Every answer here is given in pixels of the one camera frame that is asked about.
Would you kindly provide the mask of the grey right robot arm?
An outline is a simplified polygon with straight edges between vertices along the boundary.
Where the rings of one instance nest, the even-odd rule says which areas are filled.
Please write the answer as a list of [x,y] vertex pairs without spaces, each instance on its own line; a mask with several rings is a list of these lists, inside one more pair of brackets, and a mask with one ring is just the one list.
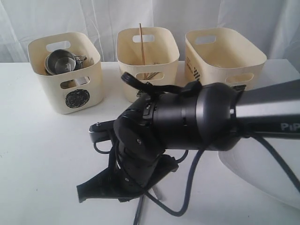
[[300,136],[299,80],[249,91],[219,82],[191,82],[174,93],[143,88],[147,93],[118,118],[90,127],[94,143],[111,141],[112,148],[108,167],[77,186],[79,202],[138,198],[178,169],[166,150],[227,151],[250,132]]

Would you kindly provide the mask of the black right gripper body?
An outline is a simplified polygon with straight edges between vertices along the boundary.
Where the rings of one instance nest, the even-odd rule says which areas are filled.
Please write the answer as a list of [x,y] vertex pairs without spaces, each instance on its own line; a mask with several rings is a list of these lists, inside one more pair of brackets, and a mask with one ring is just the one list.
[[116,199],[135,199],[144,190],[148,191],[166,175],[177,171],[178,163],[166,154],[158,156],[153,163],[132,158],[123,145],[116,145],[114,162],[109,164],[112,197]]

